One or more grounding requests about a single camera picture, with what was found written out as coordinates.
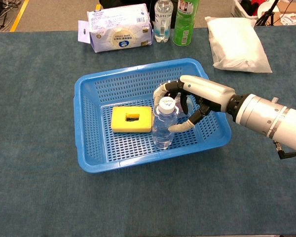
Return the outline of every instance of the blue plastic basket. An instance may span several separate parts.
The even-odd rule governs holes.
[[[225,114],[211,112],[194,129],[176,133],[166,150],[150,133],[113,133],[113,106],[153,106],[153,91],[181,75],[208,79],[199,62],[179,59],[81,77],[74,87],[74,128],[78,162],[97,173],[223,146],[231,138]],[[191,98],[194,108],[198,106]]]

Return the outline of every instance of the green can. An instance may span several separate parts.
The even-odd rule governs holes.
[[[199,0],[179,0],[173,43],[187,46],[191,43]]]

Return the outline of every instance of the white robotic arm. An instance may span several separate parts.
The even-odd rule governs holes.
[[[181,106],[187,114],[186,96],[193,95],[200,108],[182,124],[173,125],[171,132],[184,132],[195,126],[210,111],[226,112],[233,121],[274,140],[280,158],[296,156],[285,153],[280,143],[296,150],[296,110],[253,94],[236,95],[233,88],[194,76],[181,76],[178,81],[163,84],[153,96],[157,104],[163,96],[175,98],[181,93]]]

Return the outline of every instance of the yellow sponge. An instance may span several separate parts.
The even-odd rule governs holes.
[[[151,107],[113,107],[113,132],[151,132]]]

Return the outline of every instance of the white plastic bag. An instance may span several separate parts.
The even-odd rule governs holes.
[[[215,68],[253,73],[272,72],[253,29],[255,20],[234,17],[205,17],[205,20]]]

